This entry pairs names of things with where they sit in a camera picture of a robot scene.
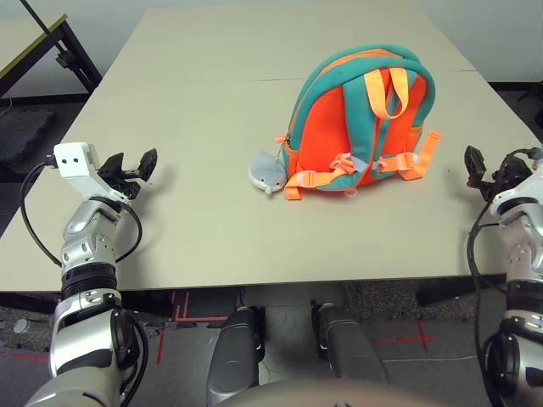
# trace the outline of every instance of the table leg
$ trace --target table leg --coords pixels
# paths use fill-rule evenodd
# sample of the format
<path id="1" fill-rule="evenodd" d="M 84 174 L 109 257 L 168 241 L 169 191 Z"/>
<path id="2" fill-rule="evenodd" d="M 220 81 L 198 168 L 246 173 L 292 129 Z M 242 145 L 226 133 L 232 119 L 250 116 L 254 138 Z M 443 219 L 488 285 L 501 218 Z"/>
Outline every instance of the table leg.
<path id="1" fill-rule="evenodd" d="M 68 25 L 68 21 L 65 21 L 59 25 L 58 30 L 64 34 L 62 37 L 62 43 L 77 57 L 77 63 L 88 80 L 92 83 L 94 88 L 98 87 L 100 81 L 102 81 L 102 75 L 88 56 L 85 48 L 81 45 L 79 40 L 74 34 L 74 31 Z"/>

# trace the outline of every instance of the orange backpack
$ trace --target orange backpack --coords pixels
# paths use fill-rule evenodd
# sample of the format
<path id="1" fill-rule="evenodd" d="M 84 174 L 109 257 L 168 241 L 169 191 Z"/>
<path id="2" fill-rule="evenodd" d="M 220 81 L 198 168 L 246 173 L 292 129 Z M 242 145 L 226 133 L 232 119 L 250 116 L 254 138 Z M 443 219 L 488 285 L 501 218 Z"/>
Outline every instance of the orange backpack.
<path id="1" fill-rule="evenodd" d="M 354 47 L 319 65 L 305 82 L 288 126 L 283 159 L 287 199 L 302 188 L 354 192 L 399 172 L 426 174 L 440 134 L 415 147 L 434 104 L 434 81 L 403 47 Z"/>

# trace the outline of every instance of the floor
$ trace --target floor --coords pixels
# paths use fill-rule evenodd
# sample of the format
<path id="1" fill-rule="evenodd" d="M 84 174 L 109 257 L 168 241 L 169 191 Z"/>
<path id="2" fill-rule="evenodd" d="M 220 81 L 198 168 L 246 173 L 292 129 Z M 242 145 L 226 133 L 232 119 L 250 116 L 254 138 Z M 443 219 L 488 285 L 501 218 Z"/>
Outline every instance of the floor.
<path id="1" fill-rule="evenodd" d="M 543 103 L 535 99 L 517 102 L 518 92 L 501 96 L 543 140 L 543 129 L 531 118 Z M 81 108 L 58 105 L 61 121 L 51 131 L 48 145 L 36 152 L 39 157 L 64 135 Z M 18 184 L 0 184 L 0 235 L 17 208 Z M 451 406 L 489 407 L 473 348 L 473 296 L 442 303 L 431 313 L 392 312 L 409 310 L 412 282 L 378 282 L 371 289 L 339 283 L 308 283 L 246 287 L 247 305 L 266 306 L 266 357 L 260 363 L 260 384 L 301 377 L 331 377 L 327 364 L 319 360 L 311 330 L 312 299 L 336 304 L 380 302 L 381 313 L 357 310 L 365 332 L 373 342 L 394 385 L 448 403 Z M 484 292 L 482 337 L 498 326 L 504 300 L 494 292 Z M 0 309 L 0 331 L 3 310 Z M 179 328 L 171 324 L 162 335 L 149 338 L 148 370 L 133 400 L 133 406 L 205 406 L 205 378 L 218 329 L 205 324 Z M 47 354 L 25 348 L 8 348 L 0 343 L 0 405 L 21 406 L 49 378 Z"/>

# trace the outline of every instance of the beige tabletop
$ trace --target beige tabletop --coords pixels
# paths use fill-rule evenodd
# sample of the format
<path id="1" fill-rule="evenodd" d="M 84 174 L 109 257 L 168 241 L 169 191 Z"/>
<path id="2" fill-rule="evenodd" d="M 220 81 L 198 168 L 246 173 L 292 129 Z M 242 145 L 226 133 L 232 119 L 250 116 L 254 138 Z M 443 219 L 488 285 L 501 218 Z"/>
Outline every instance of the beige tabletop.
<path id="1" fill-rule="evenodd" d="M 354 198 L 308 193 L 299 202 L 265 196 L 250 185 L 247 166 L 259 150 L 275 151 L 272 138 L 284 131 L 301 81 L 100 87 L 64 141 L 94 142 L 102 160 L 126 152 L 127 166 L 147 149 L 159 151 L 151 182 L 133 202 L 143 241 L 120 264 L 120 287 L 467 274 L 467 231 L 483 202 L 465 185 L 464 148 L 481 148 L 494 169 L 535 138 L 477 72 L 434 77 L 439 96 L 427 128 L 443 141 L 426 178 L 381 181 Z M 58 253 L 80 196 L 46 170 L 27 200 L 33 225 Z M 131 231 L 121 234 L 120 252 Z M 497 236 L 485 231 L 479 243 L 481 270 L 498 271 L 496 250 L 484 250 L 500 244 Z M 20 214 L 0 241 L 0 258 L 12 265 L 2 289 L 59 289 L 59 269 Z"/>
<path id="2" fill-rule="evenodd" d="M 66 21 L 66 14 L 40 16 L 49 30 Z M 34 19 L 25 17 L 0 18 L 0 78 L 6 75 L 37 44 L 46 38 Z"/>
<path id="3" fill-rule="evenodd" d="M 407 0 L 269 2 L 150 10 L 103 84 L 305 79 L 370 43 L 407 47 L 433 73 L 475 70 Z"/>

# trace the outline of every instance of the orange strap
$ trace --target orange strap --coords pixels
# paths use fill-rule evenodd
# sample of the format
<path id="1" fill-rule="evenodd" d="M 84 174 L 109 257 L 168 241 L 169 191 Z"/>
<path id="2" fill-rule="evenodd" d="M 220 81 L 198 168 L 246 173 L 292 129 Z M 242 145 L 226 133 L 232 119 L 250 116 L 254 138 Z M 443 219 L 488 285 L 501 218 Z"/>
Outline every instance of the orange strap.
<path id="1" fill-rule="evenodd" d="M 419 155 L 402 153 L 389 159 L 380 158 L 379 172 L 398 171 L 405 180 L 422 178 L 428 171 L 439 140 L 441 135 L 437 131 L 429 131 Z"/>
<path id="2" fill-rule="evenodd" d="M 379 172 L 402 171 L 413 168 L 419 161 L 414 153 L 402 153 L 395 157 L 384 159 L 379 158 Z"/>
<path id="3" fill-rule="evenodd" d="M 302 199 L 301 188 L 316 188 L 322 185 L 328 185 L 339 176 L 351 174 L 356 171 L 353 165 L 350 153 L 341 153 L 336 155 L 330 164 L 334 168 L 333 172 L 316 172 L 314 170 L 300 171 L 290 177 L 285 185 L 286 199 Z"/>
<path id="4" fill-rule="evenodd" d="M 441 135 L 437 131 L 429 131 L 424 141 L 423 148 L 419 152 L 418 164 L 409 170 L 400 171 L 400 175 L 404 180 L 416 180 L 426 175 L 428 167 L 432 162 L 435 150 L 438 147 Z"/>
<path id="5" fill-rule="evenodd" d="M 371 70 L 364 74 L 366 83 L 367 97 L 370 101 L 373 113 L 380 119 L 395 119 L 404 113 L 409 103 L 409 82 L 407 72 L 403 68 L 389 68 L 392 86 L 398 95 L 401 103 L 401 109 L 398 114 L 390 115 L 386 107 L 386 94 L 384 90 L 383 77 L 381 70 Z"/>

